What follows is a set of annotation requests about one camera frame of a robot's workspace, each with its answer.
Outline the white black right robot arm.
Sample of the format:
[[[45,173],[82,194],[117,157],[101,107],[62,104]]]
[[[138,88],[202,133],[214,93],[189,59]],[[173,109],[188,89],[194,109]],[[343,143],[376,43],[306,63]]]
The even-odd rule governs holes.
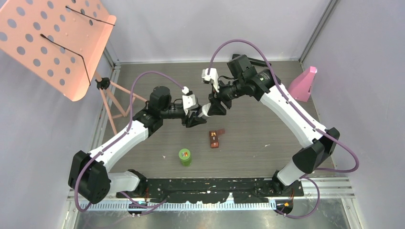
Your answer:
[[[212,85],[210,103],[202,107],[202,114],[204,117],[226,115],[226,110],[232,106],[232,100],[244,95],[254,97],[272,110],[292,131],[302,147],[272,177],[273,191],[284,196],[292,189],[296,180],[312,173],[333,153],[336,143],[318,130],[325,131],[335,139],[340,137],[340,133],[334,127],[327,129],[312,118],[289,95],[281,81],[272,76],[269,69],[257,72],[246,55],[232,59],[227,66],[232,74],[231,81],[227,84],[220,80],[215,68],[202,71],[202,81]]]

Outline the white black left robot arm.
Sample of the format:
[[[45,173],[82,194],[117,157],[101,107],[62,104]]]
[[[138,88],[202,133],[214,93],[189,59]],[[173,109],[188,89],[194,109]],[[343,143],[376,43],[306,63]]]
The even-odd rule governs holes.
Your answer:
[[[114,164],[137,144],[145,141],[163,125],[165,119],[181,119],[187,128],[204,124],[211,105],[199,105],[196,96],[185,89],[179,103],[172,102],[171,92],[157,86],[146,106],[129,124],[103,145],[89,153],[77,152],[72,161],[68,185],[91,204],[99,203],[108,194],[129,191],[134,197],[146,193],[145,178],[135,170],[112,173]]]

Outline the green black pill bottle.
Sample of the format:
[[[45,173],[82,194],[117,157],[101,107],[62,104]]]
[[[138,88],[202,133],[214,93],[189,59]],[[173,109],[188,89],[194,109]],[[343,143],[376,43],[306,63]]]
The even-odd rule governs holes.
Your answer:
[[[192,162],[191,152],[187,148],[183,148],[179,151],[179,159],[183,166],[190,166]]]

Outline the white capped pill bottle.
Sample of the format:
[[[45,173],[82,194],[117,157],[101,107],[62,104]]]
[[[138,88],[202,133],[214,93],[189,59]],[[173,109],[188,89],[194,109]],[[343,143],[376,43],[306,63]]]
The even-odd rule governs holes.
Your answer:
[[[208,119],[210,117],[208,115],[210,107],[211,107],[211,103],[207,103],[207,104],[203,105],[199,111],[198,117],[200,117],[204,120]]]

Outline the brown translucent pill container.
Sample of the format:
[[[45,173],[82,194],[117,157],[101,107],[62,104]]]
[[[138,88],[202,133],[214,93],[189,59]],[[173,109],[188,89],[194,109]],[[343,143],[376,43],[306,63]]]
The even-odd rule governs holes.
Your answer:
[[[225,133],[225,129],[219,130],[210,130],[209,131],[209,142],[210,148],[218,148],[219,147],[219,136]]]

